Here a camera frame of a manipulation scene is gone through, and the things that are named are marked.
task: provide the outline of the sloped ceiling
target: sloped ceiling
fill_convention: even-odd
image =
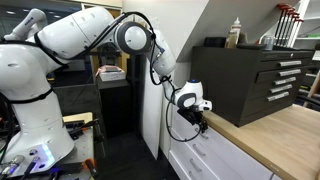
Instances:
[[[226,37],[237,17],[240,18],[241,31],[247,33],[250,43],[254,43],[278,21],[278,3],[294,6],[298,0],[209,0],[177,62],[190,62],[192,47],[203,45],[205,37]]]

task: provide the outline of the table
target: table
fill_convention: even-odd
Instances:
[[[292,105],[242,126],[212,112],[208,125],[282,179],[320,180],[320,113]]]

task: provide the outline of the box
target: box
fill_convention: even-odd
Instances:
[[[126,73],[123,70],[119,72],[100,72],[99,75],[102,81],[115,81],[126,79]]]

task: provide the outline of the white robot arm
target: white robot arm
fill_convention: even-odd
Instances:
[[[150,30],[136,22],[122,23],[133,14],[145,19]],[[186,113],[184,117],[196,114],[195,121],[188,119],[191,123],[201,123],[201,112],[211,110],[211,102],[202,98],[200,82],[190,80],[182,89],[172,84],[169,75],[176,60],[162,33],[154,30],[143,14],[129,12],[114,19],[106,9],[94,7],[42,28],[44,19],[40,10],[30,11],[0,43],[0,92],[12,105],[21,128],[7,144],[3,160],[24,157],[12,177],[22,175],[36,157],[31,173],[46,171],[73,149],[46,74],[105,43],[131,55],[146,54],[151,73],[154,69],[160,79],[153,83],[163,85],[165,97]]]

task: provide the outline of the floor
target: floor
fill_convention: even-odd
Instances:
[[[99,180],[179,180],[162,151],[159,154],[155,160],[134,133],[107,139],[106,157],[97,164]]]

